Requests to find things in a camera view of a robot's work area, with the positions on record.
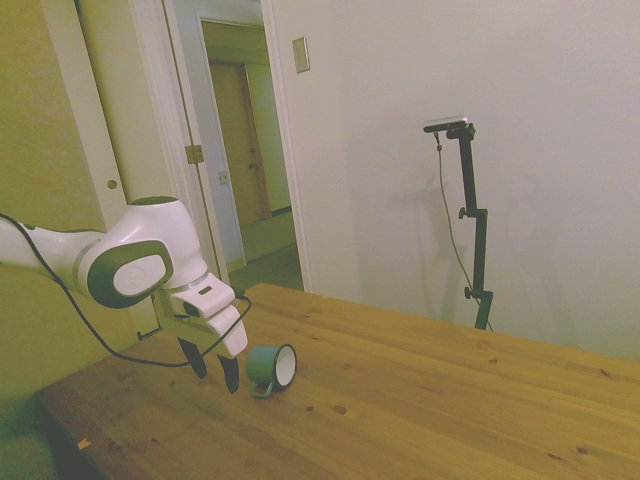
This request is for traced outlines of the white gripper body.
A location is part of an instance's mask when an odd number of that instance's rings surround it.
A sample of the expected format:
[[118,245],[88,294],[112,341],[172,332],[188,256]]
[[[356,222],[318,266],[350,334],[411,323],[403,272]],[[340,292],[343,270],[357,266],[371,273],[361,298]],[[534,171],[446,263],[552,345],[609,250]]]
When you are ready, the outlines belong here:
[[185,295],[158,295],[158,321],[169,333],[226,358],[248,345],[240,312],[233,303],[208,305]]

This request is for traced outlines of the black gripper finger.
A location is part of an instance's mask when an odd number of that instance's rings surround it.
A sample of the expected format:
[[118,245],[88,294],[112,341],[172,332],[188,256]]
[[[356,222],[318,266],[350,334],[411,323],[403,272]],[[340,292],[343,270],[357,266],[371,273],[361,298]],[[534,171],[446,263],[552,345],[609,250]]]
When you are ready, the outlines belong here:
[[198,346],[182,338],[179,339],[179,344],[194,373],[200,379],[204,379],[207,376],[208,371]]
[[222,355],[218,356],[218,360],[223,370],[226,387],[231,394],[234,394],[240,384],[239,361],[237,358]]

